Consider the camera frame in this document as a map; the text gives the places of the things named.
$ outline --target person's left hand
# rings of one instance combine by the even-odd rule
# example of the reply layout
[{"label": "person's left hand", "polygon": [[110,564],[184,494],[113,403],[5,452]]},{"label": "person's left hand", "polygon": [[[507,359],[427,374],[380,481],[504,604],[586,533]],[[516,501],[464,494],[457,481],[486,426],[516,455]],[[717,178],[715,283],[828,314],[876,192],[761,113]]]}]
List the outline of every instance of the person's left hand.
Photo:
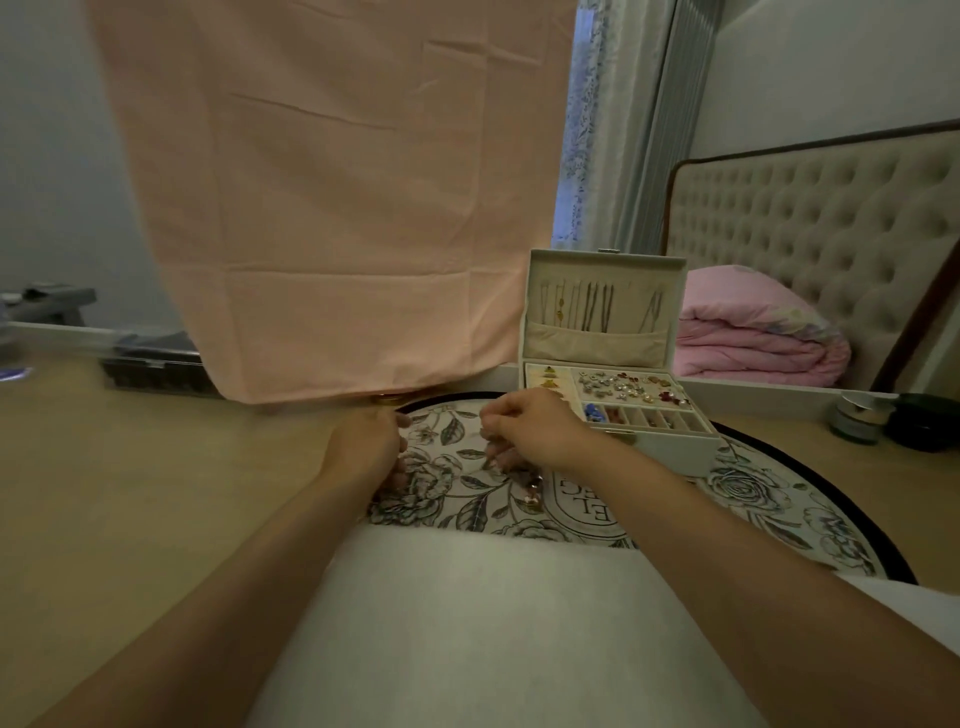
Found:
[{"label": "person's left hand", "polygon": [[409,426],[407,415],[386,407],[350,412],[330,434],[321,477],[348,481],[370,495],[380,487],[403,488],[407,476],[399,456],[407,441],[399,428]]}]

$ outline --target pink comforter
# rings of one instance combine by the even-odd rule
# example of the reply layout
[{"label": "pink comforter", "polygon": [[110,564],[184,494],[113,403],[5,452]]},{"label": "pink comforter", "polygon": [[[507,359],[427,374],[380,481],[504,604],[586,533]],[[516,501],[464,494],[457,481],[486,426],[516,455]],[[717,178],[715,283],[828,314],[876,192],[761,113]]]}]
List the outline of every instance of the pink comforter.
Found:
[{"label": "pink comforter", "polygon": [[828,387],[849,361],[840,330],[777,281],[739,265],[688,274],[674,374]]}]

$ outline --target peach cloth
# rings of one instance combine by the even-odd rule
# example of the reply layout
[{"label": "peach cloth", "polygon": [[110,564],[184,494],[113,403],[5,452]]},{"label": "peach cloth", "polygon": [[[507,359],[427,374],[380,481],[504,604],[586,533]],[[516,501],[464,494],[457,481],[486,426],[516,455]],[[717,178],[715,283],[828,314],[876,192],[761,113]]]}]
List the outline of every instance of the peach cloth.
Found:
[{"label": "peach cloth", "polygon": [[244,402],[516,359],[576,0],[87,0],[163,280]]}]

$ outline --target jewelry box lid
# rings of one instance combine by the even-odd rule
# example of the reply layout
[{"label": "jewelry box lid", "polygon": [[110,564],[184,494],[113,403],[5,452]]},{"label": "jewelry box lid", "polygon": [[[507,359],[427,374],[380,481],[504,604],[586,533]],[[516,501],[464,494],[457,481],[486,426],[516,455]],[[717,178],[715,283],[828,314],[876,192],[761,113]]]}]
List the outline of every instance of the jewelry box lid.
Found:
[{"label": "jewelry box lid", "polygon": [[685,258],[533,250],[519,360],[669,371],[685,285]]}]

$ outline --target headboard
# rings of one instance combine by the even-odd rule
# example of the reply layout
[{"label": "headboard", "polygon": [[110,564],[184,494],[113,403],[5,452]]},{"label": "headboard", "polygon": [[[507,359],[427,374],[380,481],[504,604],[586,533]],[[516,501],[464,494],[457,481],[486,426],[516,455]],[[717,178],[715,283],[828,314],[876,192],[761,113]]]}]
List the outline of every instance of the headboard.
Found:
[{"label": "headboard", "polygon": [[892,391],[960,279],[960,121],[688,159],[661,251],[779,280],[851,342],[840,385]]}]

